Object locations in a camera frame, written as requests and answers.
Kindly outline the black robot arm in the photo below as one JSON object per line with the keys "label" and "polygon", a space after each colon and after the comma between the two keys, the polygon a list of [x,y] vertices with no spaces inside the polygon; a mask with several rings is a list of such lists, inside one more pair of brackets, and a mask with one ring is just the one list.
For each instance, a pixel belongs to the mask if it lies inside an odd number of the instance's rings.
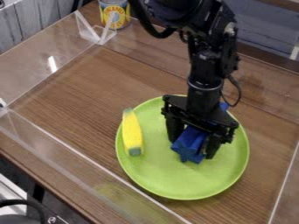
{"label": "black robot arm", "polygon": [[162,96],[161,114],[172,148],[193,149],[212,159],[233,140],[238,122],[229,115],[224,81],[238,69],[237,21],[225,0],[128,0],[140,25],[150,36],[173,33],[188,46],[190,71],[185,96]]}

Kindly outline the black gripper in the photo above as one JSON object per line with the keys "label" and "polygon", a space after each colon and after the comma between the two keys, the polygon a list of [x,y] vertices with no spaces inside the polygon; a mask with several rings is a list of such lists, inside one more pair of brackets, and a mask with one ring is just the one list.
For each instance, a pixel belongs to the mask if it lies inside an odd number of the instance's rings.
{"label": "black gripper", "polygon": [[165,94],[161,114],[165,118],[168,139],[173,143],[184,130],[184,124],[206,131],[205,158],[212,159],[220,146],[230,143],[238,122],[220,105],[208,112],[193,114],[186,110],[186,97]]}

